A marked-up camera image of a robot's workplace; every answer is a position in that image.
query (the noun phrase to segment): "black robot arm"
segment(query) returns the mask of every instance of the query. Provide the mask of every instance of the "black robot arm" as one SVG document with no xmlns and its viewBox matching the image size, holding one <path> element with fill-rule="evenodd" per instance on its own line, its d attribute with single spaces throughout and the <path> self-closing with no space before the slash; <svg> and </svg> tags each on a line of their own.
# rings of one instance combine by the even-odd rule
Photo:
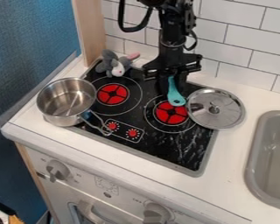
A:
<svg viewBox="0 0 280 224">
<path fill-rule="evenodd" d="M 183 91 L 186 76 L 201 70 L 202 56 L 191 51 L 197 45 L 197 36 L 193 31 L 196 17 L 193 13 L 193 0 L 140 0 L 148 6 L 146 16 L 135 27 L 123 27 L 125 0 L 120 0 L 118 24 L 124 32 L 143 29 L 149 22 L 153 8 L 158 10 L 160 19 L 158 56 L 143 66 L 145 78 L 157 77 L 163 95 L 168 92 L 168 77 L 174 76 L 179 92 Z M 194 44 L 186 46 L 187 36 L 191 35 Z"/>
</svg>

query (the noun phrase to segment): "control knob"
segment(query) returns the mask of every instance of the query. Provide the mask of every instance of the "control knob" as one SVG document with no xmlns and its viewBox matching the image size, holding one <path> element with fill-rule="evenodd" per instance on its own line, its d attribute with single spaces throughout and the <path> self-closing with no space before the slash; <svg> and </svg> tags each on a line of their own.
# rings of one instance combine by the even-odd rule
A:
<svg viewBox="0 0 280 224">
<path fill-rule="evenodd" d="M 154 202 L 150 202 L 145 206 L 143 214 L 143 224 L 165 224 L 172 217 L 166 208 Z"/>
<path fill-rule="evenodd" d="M 46 170 L 50 173 L 50 180 L 53 183 L 56 179 L 66 180 L 70 175 L 69 169 L 57 160 L 51 160 L 47 164 Z"/>
</svg>

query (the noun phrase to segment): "play stove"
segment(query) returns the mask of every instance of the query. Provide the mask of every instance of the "play stove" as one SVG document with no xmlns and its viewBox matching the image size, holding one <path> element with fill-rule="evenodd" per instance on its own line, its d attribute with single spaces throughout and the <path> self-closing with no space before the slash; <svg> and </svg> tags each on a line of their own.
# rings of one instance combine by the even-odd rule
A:
<svg viewBox="0 0 280 224">
<path fill-rule="evenodd" d="M 215 138 L 214 131 L 193 122 L 185 107 L 173 107 L 156 90 L 156 80 L 144 80 L 132 68 L 123 77 L 108 78 L 93 68 L 85 80 L 97 89 L 92 110 L 113 130 L 103 136 L 84 123 L 79 133 L 111 144 L 179 172 L 198 176 L 204 170 Z M 186 84 L 187 97 L 200 86 Z"/>
</svg>

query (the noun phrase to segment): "tile backsplash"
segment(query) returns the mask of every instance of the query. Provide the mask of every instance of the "tile backsplash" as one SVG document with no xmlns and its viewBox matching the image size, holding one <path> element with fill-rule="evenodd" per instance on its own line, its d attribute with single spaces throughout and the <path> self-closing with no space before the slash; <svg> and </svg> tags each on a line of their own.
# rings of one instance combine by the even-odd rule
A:
<svg viewBox="0 0 280 224">
<path fill-rule="evenodd" d="M 116 21 L 118 0 L 102 0 L 101 9 L 109 49 L 149 60 L 158 55 L 156 11 L 147 28 L 125 33 Z M 194 0 L 194 11 L 203 74 L 280 93 L 280 0 Z M 145 12 L 126 0 L 126 26 L 139 24 Z"/>
</svg>

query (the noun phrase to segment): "gray stuffed mouse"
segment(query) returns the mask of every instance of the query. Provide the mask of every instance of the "gray stuffed mouse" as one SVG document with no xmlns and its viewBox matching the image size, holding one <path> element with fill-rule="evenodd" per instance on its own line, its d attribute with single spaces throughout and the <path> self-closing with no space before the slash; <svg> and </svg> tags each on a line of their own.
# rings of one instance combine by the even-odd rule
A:
<svg viewBox="0 0 280 224">
<path fill-rule="evenodd" d="M 102 62 L 95 68 L 97 73 L 106 72 L 106 75 L 111 78 L 113 75 L 116 77 L 121 77 L 124 73 L 130 69 L 130 65 L 133 60 L 140 56 L 140 53 L 133 53 L 127 57 L 121 57 L 118 59 L 117 55 L 110 50 L 103 50 Z"/>
</svg>

